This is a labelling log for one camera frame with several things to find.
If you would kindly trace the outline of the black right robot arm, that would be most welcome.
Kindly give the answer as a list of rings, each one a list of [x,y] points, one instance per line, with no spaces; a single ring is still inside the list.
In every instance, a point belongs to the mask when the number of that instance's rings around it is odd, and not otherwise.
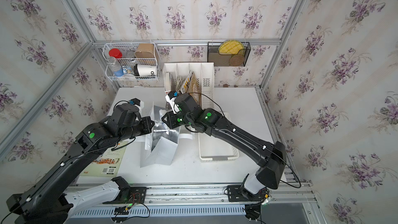
[[[265,187],[278,189],[287,165],[287,152],[283,143],[270,143],[253,136],[228,120],[223,111],[203,109],[189,93],[171,91],[165,98],[172,110],[162,117],[162,121],[170,129],[182,125],[192,127],[197,133],[204,133],[232,145],[259,166],[254,174],[249,174],[244,180],[243,188],[246,191],[255,194]]]

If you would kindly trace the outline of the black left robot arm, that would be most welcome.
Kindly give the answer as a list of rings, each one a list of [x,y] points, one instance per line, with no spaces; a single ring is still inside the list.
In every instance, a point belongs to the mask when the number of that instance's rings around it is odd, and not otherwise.
[[[80,193],[66,194],[65,190],[106,150],[121,141],[150,134],[153,127],[154,121],[141,116],[140,108],[131,103],[116,106],[112,115],[86,126],[42,179],[26,192],[7,199],[10,213],[18,216],[15,223],[62,224],[79,211],[114,201],[121,192],[128,192],[130,185],[121,176]]]

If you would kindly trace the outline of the white insulated delivery bag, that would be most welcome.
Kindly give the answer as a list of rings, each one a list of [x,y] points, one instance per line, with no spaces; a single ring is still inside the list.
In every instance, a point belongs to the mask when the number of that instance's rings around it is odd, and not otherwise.
[[[145,136],[142,143],[140,167],[148,167],[154,164],[170,166],[176,154],[180,139],[193,140],[191,134],[181,134],[181,128],[170,129],[161,120],[166,114],[166,109],[153,105],[150,117],[154,121],[152,132]]]

